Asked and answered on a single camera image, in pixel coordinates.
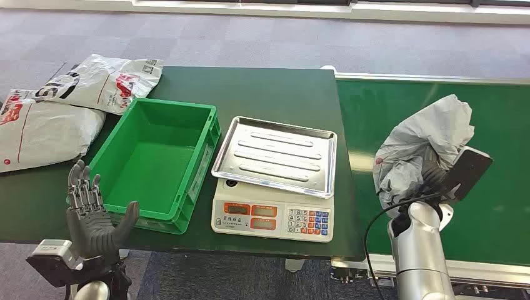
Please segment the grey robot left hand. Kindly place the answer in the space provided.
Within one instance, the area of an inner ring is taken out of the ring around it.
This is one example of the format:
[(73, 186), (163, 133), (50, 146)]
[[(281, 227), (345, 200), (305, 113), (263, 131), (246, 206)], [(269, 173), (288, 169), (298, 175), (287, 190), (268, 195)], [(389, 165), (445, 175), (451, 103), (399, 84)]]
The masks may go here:
[(101, 176), (90, 180), (91, 168), (78, 160), (68, 175), (67, 225), (76, 254), (83, 259), (101, 256), (109, 264), (121, 260), (119, 250), (139, 219), (139, 203), (132, 201), (117, 226), (103, 204)]

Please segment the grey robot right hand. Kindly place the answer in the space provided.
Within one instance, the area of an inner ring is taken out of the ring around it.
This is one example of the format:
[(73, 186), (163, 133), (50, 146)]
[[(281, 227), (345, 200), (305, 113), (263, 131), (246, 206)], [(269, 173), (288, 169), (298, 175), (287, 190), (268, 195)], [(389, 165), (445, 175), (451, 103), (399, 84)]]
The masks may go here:
[(446, 194), (448, 192), (444, 185), (447, 171), (439, 165), (438, 158), (435, 150), (431, 146), (427, 147), (422, 157), (421, 176), (423, 184), (420, 188), (421, 194)]

